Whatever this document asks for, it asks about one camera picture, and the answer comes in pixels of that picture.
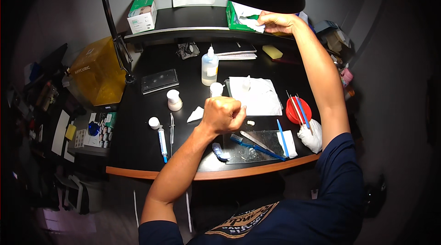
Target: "printed graphic on shirt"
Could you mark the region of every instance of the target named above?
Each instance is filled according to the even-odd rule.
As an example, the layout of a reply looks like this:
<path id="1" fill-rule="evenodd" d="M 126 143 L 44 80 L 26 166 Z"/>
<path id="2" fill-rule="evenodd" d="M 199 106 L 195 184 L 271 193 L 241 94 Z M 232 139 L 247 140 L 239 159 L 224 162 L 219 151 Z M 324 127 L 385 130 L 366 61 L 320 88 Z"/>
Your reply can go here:
<path id="1" fill-rule="evenodd" d="M 244 212 L 238 216 L 231 217 L 219 226 L 214 227 L 206 234 L 220 234 L 228 238 L 239 238 L 245 236 L 250 230 L 258 225 L 277 206 L 279 202 L 263 206 L 252 211 Z"/>

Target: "blue toothbrush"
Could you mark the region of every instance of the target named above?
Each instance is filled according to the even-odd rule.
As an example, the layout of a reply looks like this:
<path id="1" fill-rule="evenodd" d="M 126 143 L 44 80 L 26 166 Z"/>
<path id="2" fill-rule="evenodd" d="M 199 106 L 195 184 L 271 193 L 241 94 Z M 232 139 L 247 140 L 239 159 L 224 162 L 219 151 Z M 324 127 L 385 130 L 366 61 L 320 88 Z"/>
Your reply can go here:
<path id="1" fill-rule="evenodd" d="M 303 116 L 303 118 L 305 119 L 306 127 L 309 128 L 309 130 L 311 130 L 311 135 L 313 135 L 313 134 L 312 134 L 312 128 L 311 128 L 311 126 L 309 125 L 308 118 L 306 117 L 305 111 L 303 110 L 302 103 L 300 102 L 299 96 L 296 96 L 296 97 L 295 97 L 295 100 L 297 101 L 297 104 L 299 105 L 300 110 L 301 110 L 301 112 L 302 112 L 302 116 Z"/>
<path id="2" fill-rule="evenodd" d="M 282 136 L 283 147 L 285 148 L 286 156 L 289 157 L 288 148 L 286 147 L 285 137 L 283 136 L 282 126 L 280 125 L 279 119 L 277 119 L 277 126 L 279 127 L 280 136 Z"/>
<path id="3" fill-rule="evenodd" d="M 247 143 L 242 142 L 243 138 L 237 136 L 236 134 L 231 134 L 230 140 L 232 140 L 232 141 L 234 141 L 234 142 L 236 142 L 236 143 L 238 143 L 238 144 L 240 144 L 240 145 L 242 145 L 242 146 L 244 146 L 244 147 L 247 147 L 247 148 L 253 148 L 253 149 L 255 149 L 255 150 L 259 150 L 260 152 L 263 152 L 263 153 L 265 153 L 265 154 L 267 154 L 267 155 L 269 155 L 269 156 L 272 156 L 272 157 L 274 157 L 274 158 L 278 158 L 278 159 L 280 159 L 280 160 L 282 160 L 282 161 L 285 160 L 285 158 L 283 158 L 282 156 L 279 156 L 279 155 L 277 155 L 277 154 L 274 154 L 274 153 L 272 153 L 272 152 L 270 152 L 270 151 L 268 151 L 268 150 L 262 148 L 262 147 L 259 146 L 259 145 L 256 145 L 256 144 L 247 144 Z"/>

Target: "face mask box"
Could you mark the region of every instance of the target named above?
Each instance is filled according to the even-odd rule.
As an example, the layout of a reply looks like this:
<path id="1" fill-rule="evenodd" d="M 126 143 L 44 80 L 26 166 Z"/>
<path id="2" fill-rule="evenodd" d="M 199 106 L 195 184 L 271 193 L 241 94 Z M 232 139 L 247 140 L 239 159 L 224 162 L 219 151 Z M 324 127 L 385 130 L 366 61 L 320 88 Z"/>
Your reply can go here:
<path id="1" fill-rule="evenodd" d="M 156 15 L 156 0 L 134 0 L 127 16 L 132 33 L 155 29 Z"/>

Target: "syringe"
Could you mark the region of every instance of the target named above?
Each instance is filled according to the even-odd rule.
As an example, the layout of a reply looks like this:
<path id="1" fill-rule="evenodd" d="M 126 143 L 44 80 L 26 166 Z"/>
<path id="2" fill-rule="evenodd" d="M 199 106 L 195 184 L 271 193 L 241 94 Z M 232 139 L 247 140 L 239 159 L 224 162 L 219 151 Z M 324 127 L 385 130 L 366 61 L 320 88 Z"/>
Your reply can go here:
<path id="1" fill-rule="evenodd" d="M 167 163 L 167 145 L 165 143 L 164 129 L 162 125 L 158 129 L 159 145 L 161 146 L 161 154 L 164 157 L 164 163 Z"/>

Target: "yellow sponge block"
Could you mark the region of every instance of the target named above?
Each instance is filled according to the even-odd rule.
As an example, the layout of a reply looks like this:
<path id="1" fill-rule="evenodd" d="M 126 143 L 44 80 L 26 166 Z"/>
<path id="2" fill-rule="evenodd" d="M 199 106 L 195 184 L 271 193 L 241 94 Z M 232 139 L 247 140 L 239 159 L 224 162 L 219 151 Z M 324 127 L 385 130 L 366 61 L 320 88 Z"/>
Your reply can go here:
<path id="1" fill-rule="evenodd" d="M 74 138 L 75 130 L 77 130 L 76 126 L 69 125 L 68 130 L 66 130 L 66 135 L 64 135 L 64 137 L 68 138 L 69 140 L 72 140 Z"/>
<path id="2" fill-rule="evenodd" d="M 263 45 L 262 50 L 267 53 L 272 59 L 279 59 L 282 57 L 283 53 L 279 51 L 273 45 Z"/>

